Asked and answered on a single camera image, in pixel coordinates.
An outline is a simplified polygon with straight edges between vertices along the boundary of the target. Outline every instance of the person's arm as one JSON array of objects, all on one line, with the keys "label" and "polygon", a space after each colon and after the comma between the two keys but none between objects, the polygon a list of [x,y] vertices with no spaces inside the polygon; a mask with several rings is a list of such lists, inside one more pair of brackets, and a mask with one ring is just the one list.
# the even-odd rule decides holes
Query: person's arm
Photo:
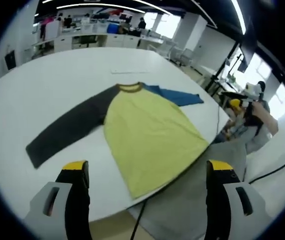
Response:
[{"label": "person's arm", "polygon": [[264,108],[264,106],[257,101],[252,103],[252,115],[257,116],[266,125],[269,132],[275,135],[278,132],[278,122],[273,116]]}]

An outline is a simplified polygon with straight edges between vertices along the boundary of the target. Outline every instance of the black cable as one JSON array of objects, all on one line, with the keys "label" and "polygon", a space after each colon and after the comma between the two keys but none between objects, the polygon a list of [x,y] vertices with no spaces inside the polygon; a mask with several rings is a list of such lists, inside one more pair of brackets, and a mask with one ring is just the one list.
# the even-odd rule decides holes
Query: black cable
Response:
[{"label": "black cable", "polygon": [[216,136],[218,135],[218,130],[219,130],[219,122],[220,122],[220,106],[218,104],[218,117],[217,117],[217,128],[216,128]]},{"label": "black cable", "polygon": [[144,210],[145,210],[147,201],[148,201],[148,199],[146,199],[146,200],[143,202],[143,205],[142,205],[142,208],[141,208],[141,210],[140,210],[139,216],[138,216],[138,218],[137,218],[136,224],[135,224],[135,226],[134,226],[134,228],[133,228],[133,231],[132,231],[130,240],[134,240],[134,237],[135,237],[135,234],[136,234],[136,231],[137,231],[139,222],[140,222],[140,220],[141,220],[141,218],[142,218],[142,216],[143,216],[143,213],[144,213]]},{"label": "black cable", "polygon": [[249,184],[252,184],[252,183],[256,182],[256,181],[259,180],[259,179],[263,179],[263,178],[265,178],[265,177],[268,177],[269,175],[274,174],[274,173],[280,171],[280,170],[283,169],[284,167],[285,167],[285,165],[282,165],[281,167],[277,168],[277,169],[274,170],[274,171],[271,171],[271,172],[269,172],[269,173],[267,173],[267,174],[265,174],[265,175],[262,175],[262,176],[260,176],[260,177],[257,177],[257,178],[255,178],[254,180],[251,180],[251,181],[249,182]]}]

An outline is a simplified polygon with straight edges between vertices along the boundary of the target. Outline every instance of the ceiling light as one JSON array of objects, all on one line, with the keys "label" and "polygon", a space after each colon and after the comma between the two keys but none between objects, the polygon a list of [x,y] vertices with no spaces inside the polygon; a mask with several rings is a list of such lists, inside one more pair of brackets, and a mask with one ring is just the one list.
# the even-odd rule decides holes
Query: ceiling light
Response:
[{"label": "ceiling light", "polygon": [[245,26],[245,21],[244,21],[244,17],[243,17],[241,8],[239,7],[237,0],[231,0],[231,2],[233,4],[234,9],[236,10],[242,34],[245,35],[245,33],[246,33],[246,26]]},{"label": "ceiling light", "polygon": [[142,14],[146,13],[145,11],[142,11],[136,8],[120,6],[120,5],[115,5],[115,4],[106,4],[106,3],[78,3],[78,4],[71,4],[71,5],[65,5],[65,6],[58,6],[57,9],[64,9],[64,8],[77,7],[77,6],[106,6],[106,7],[128,9],[128,10],[136,11]]},{"label": "ceiling light", "polygon": [[157,9],[157,10],[160,10],[162,12],[164,12],[165,14],[168,14],[168,15],[173,15],[172,13],[170,13],[169,11],[166,11],[165,9],[162,9],[161,7],[159,6],[156,6],[156,5],[153,5],[149,2],[146,2],[146,1],[141,1],[141,0],[132,0],[132,1],[135,1],[135,2],[138,2],[138,3],[141,3],[141,4],[145,4],[145,5],[148,5],[154,9]]},{"label": "ceiling light", "polygon": [[202,12],[203,14],[206,15],[206,17],[211,21],[211,23],[213,24],[214,28],[218,28],[216,23],[214,22],[214,20],[212,20],[212,18],[207,14],[207,12],[205,12],[205,10],[200,6],[200,4],[198,2],[196,2],[195,0],[191,0]]},{"label": "ceiling light", "polygon": [[[51,1],[53,1],[53,0],[45,0],[45,1],[43,1],[42,3],[43,4],[45,4],[45,3],[48,3],[48,2],[51,2]],[[145,4],[145,5],[148,5],[148,6],[150,6],[150,7],[152,7],[152,8],[154,8],[154,9],[157,9],[157,10],[159,10],[159,11],[162,11],[162,12],[164,12],[165,14],[168,14],[168,15],[173,15],[172,13],[170,13],[169,11],[166,11],[165,9],[162,9],[161,7],[159,7],[159,6],[156,6],[156,5],[153,5],[153,4],[151,4],[151,3],[149,3],[149,2],[146,2],[146,1],[142,1],[142,0],[132,0],[132,1],[135,1],[135,2],[138,2],[138,3],[141,3],[141,4]],[[103,5],[104,3],[100,3],[100,4],[98,4],[98,3],[79,3],[79,4],[71,4],[72,6],[71,7],[74,7],[74,6],[83,6],[83,5],[91,5],[91,4],[93,4],[93,5]]]}]

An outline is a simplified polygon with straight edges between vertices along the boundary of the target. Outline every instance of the chair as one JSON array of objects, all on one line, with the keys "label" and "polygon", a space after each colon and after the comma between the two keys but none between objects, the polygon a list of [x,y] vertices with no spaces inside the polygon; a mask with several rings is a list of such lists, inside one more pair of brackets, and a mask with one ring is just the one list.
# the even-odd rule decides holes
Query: chair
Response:
[{"label": "chair", "polygon": [[176,60],[179,63],[179,66],[181,67],[182,65],[188,66],[190,65],[192,59],[194,56],[194,52],[188,48],[186,48],[181,55],[178,57]]},{"label": "chair", "polygon": [[170,59],[171,51],[176,46],[176,43],[171,40],[164,40],[163,43],[159,47],[155,47],[153,45],[148,45],[147,50],[154,51],[158,53],[160,56],[165,59]]}]

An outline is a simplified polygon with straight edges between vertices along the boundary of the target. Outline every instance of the white table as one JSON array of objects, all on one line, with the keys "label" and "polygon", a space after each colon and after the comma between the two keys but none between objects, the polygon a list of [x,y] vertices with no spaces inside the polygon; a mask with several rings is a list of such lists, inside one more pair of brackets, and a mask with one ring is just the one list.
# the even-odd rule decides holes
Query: white table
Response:
[{"label": "white table", "polygon": [[[134,73],[111,73],[128,69]],[[0,193],[19,218],[26,216],[30,200],[47,182],[56,180],[65,164],[78,160],[89,162],[90,221],[120,212],[156,192],[135,200],[130,197],[103,126],[39,169],[34,169],[25,150],[42,130],[77,104],[116,83],[136,82],[199,94],[204,104],[181,109],[208,142],[216,136],[218,111],[219,131],[228,120],[197,83],[153,51],[115,47],[64,51],[32,60],[0,79]]]}]

